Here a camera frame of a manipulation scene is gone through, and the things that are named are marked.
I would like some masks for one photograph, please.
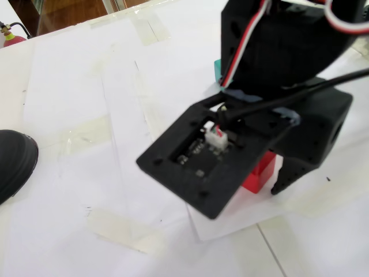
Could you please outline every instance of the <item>wooden surface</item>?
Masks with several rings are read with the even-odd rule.
[[[35,6],[31,0],[9,0],[14,11],[19,16],[20,20],[23,22],[28,32],[32,36],[37,35],[37,28],[39,25],[40,15],[37,12]]]
[[[137,5],[140,5],[142,3],[149,2],[149,1],[150,0],[123,0],[123,2],[125,3],[126,8],[137,6]]]
[[[44,0],[39,35],[106,14],[102,0]]]

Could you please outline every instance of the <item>screw hole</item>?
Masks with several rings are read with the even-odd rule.
[[[269,127],[272,128],[272,129],[275,128],[277,125],[278,125],[277,122],[274,122],[274,121],[269,122]]]
[[[209,192],[203,190],[201,192],[198,193],[198,195],[201,197],[201,198],[206,198],[209,196]]]
[[[156,159],[153,161],[153,163],[154,163],[156,166],[160,165],[162,162],[163,162],[163,159],[162,159],[162,158],[156,158]]]
[[[232,23],[231,23],[231,31],[232,31],[233,35],[237,39],[239,39],[241,37],[241,30],[240,30],[240,27],[238,27],[237,22],[232,21]]]

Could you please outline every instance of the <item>red block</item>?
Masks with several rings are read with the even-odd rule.
[[[273,175],[275,165],[276,154],[267,152],[242,186],[253,193],[258,193]]]

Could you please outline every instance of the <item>fire extinguisher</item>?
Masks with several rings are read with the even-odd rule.
[[[21,36],[14,36],[12,34],[12,32],[9,31],[9,30],[11,30],[12,26],[14,26],[14,25],[20,25],[23,28],[24,32],[27,35],[27,39],[32,38],[31,34],[27,31],[27,29],[24,27],[24,25],[22,23],[14,22],[14,23],[11,23],[9,25],[5,25],[3,22],[0,21],[1,32],[5,36],[4,47],[16,44],[18,42],[23,42],[23,41],[26,40],[25,38],[22,38]]]

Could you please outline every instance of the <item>connector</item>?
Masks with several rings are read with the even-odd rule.
[[[205,133],[205,141],[214,146],[217,149],[224,151],[228,146],[228,135],[219,130],[221,136],[216,133],[213,133],[211,130],[206,130]]]

